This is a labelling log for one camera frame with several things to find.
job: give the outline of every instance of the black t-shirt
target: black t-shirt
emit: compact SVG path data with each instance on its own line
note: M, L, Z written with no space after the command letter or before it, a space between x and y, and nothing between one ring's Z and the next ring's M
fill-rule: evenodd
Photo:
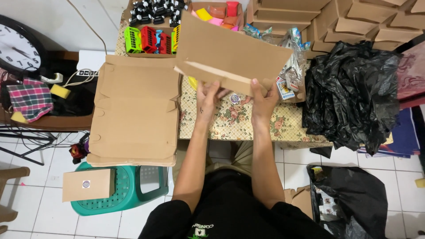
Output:
M193 215L181 200L153 210L139 239L334 238L299 208L285 202L267 209L252 194L251 177L234 170L205 176Z

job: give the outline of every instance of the khaki pants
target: khaki pants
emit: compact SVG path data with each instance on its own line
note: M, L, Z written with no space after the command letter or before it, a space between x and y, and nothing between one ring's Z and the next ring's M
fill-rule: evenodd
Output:
M251 176L253 143L252 141L237 141L236 145L239 147L239 149L231 165L220 162L213 163L210 156L205 152L205 174L211 173L217 169L228 168ZM184 157L186 156L188 146L188 139L179 139L177 142L176 165L173 167L174 183L176 183L177 175L179 174L181 164L183 163Z

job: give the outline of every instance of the hand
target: hand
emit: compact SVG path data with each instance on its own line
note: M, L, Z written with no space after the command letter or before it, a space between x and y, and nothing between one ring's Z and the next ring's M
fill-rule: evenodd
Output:
M198 81L196 90L196 123L210 126L216 112L215 105L220 98L229 93L230 90L220 88L220 82L204 85Z
M278 86L273 84L272 88L267 92L266 97L263 97L258 80L253 79L251 81L251 89L254 94L251 116L252 126L254 130L256 128L267 128L269 130L270 118L279 99Z

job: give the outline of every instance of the white wall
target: white wall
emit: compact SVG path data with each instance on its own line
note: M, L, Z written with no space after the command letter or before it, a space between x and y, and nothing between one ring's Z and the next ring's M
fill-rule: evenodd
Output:
M121 13L128 0L70 0L114 51ZM225 2L226 0L208 0ZM249 0L241 0L243 9ZM101 50L102 42L66 0L0 0L0 14L33 28L48 50Z

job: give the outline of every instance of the black clock frame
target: black clock frame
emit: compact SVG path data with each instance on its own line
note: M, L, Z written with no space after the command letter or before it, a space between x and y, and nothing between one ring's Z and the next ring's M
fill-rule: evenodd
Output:
M0 15L0 24L7 26L10 29L15 30L17 33L21 34L24 38L26 38L36 49L40 57L40 67L36 71L27 71L28 76L36 77L39 75L39 70L42 68L46 68L48 66L48 57L47 51L44 48L43 44L29 31L30 28L26 25L17 22L11 18ZM20 76L25 71L24 69L18 68L9 64L7 61L0 59L0 67L7 70L9 73Z

